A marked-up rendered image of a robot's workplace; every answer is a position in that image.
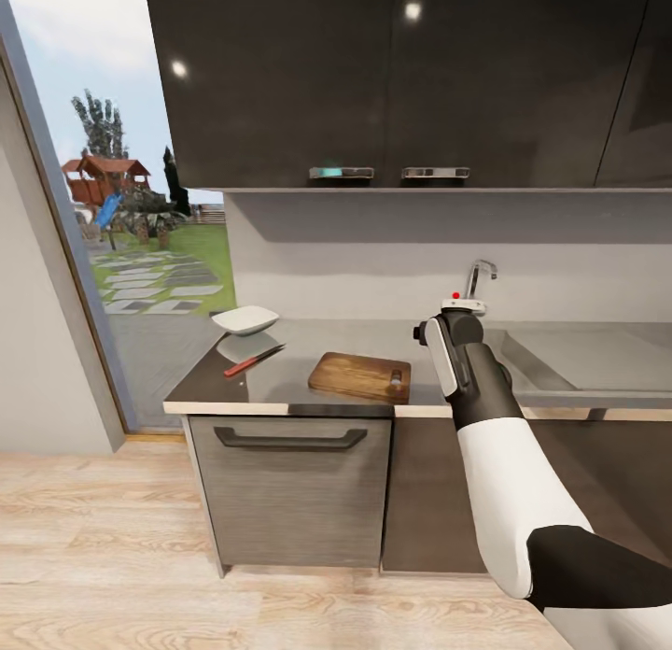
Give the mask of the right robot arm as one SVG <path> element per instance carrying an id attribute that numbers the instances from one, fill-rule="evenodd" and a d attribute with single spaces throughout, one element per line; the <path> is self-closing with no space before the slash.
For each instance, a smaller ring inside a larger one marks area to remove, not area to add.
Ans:
<path id="1" fill-rule="evenodd" d="M 455 296 L 441 309 L 413 337 L 452 405 L 490 578 L 534 604 L 572 650 L 672 650 L 672 567 L 594 534 L 483 343 L 488 305 Z"/>

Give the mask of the cutting board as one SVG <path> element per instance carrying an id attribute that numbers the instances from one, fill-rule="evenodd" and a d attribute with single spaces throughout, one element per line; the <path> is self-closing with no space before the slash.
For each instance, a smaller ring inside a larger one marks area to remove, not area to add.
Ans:
<path id="1" fill-rule="evenodd" d="M 383 402 L 407 403 L 411 369 L 409 362 L 326 352 L 310 375 L 308 387 Z M 394 374 L 401 376 L 399 386 L 392 384 Z"/>

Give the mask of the parer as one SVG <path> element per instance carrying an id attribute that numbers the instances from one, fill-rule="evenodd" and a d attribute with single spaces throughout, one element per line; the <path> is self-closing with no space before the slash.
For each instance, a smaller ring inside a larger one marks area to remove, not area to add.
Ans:
<path id="1" fill-rule="evenodd" d="M 283 346 L 284 346 L 284 345 L 286 345 L 286 344 L 283 344 Z M 242 371 L 243 369 L 245 369 L 246 367 L 248 367 L 248 366 L 250 366 L 250 365 L 252 365 L 252 364 L 258 362 L 258 360 L 260 360 L 260 359 L 262 359 L 263 357 L 269 355 L 270 353 L 274 352 L 276 349 L 278 349 L 278 348 L 280 348 L 280 347 L 282 347 L 282 345 L 275 346 L 275 347 L 273 347 L 273 348 L 271 348 L 271 349 L 269 349 L 269 350 L 267 350 L 267 351 L 261 353 L 260 355 L 258 355 L 258 356 L 255 357 L 255 358 L 252 357 L 252 358 L 250 358 L 249 360 L 246 360 L 246 361 L 244 361 L 244 362 L 241 362 L 241 363 L 239 363 L 238 365 L 236 365 L 236 366 L 234 366 L 233 368 L 231 368 L 229 371 L 224 372 L 224 375 L 227 376 L 227 377 L 233 376 L 233 375 L 239 373 L 240 371 Z"/>

